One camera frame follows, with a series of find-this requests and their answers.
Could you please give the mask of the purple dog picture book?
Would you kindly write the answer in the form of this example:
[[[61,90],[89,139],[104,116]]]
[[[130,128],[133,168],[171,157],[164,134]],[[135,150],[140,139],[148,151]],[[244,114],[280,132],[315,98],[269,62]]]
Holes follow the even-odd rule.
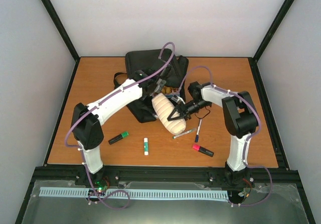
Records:
[[[161,93],[167,98],[172,98],[174,95],[180,96],[180,91],[178,88],[169,86],[164,86],[161,90]]]

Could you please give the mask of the cream quilted pencil case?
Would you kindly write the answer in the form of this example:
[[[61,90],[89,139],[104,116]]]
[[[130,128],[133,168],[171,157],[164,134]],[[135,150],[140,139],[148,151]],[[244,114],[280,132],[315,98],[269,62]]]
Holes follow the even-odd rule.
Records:
[[[158,119],[172,135],[181,134],[186,129],[186,121],[184,119],[168,121],[168,117],[175,107],[163,93],[153,97],[151,103]]]

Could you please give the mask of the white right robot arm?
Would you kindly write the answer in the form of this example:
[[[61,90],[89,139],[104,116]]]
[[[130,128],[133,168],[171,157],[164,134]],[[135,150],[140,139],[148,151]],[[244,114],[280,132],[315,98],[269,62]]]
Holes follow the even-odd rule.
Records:
[[[192,82],[188,87],[192,100],[178,103],[167,120],[188,120],[202,108],[215,104],[222,108],[225,127],[231,135],[229,157],[225,164],[225,181],[239,184],[248,175],[248,150],[252,137],[261,128],[252,98],[247,91],[232,92],[210,83]]]

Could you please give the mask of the black student backpack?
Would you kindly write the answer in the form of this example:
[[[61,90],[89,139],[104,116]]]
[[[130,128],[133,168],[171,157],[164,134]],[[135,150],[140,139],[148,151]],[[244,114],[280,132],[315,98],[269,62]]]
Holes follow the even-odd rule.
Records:
[[[131,51],[125,55],[125,68],[128,78],[133,78],[135,81],[143,79],[157,70],[159,70],[168,59],[171,58],[172,50],[160,49]],[[185,100],[183,77],[187,73],[189,60],[184,56],[173,56],[168,66],[161,73],[143,82],[143,90],[147,90],[153,80],[162,78],[166,80],[165,86],[178,88],[180,97]],[[157,93],[143,93],[143,96],[134,100],[127,105],[127,108],[140,123],[148,123],[156,120],[156,113],[152,107],[152,97]]]

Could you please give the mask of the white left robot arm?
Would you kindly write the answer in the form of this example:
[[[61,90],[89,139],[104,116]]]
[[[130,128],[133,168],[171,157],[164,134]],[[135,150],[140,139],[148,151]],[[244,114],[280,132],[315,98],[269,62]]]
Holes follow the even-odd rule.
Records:
[[[80,146],[88,169],[86,178],[93,185],[99,185],[104,180],[99,148],[104,139],[102,126],[125,106],[140,123],[155,121],[156,113],[151,98],[153,94],[161,92],[165,83],[164,76],[147,76],[139,70],[123,84],[116,82],[115,90],[103,98],[87,105],[79,103],[74,107],[68,134],[72,133]]]

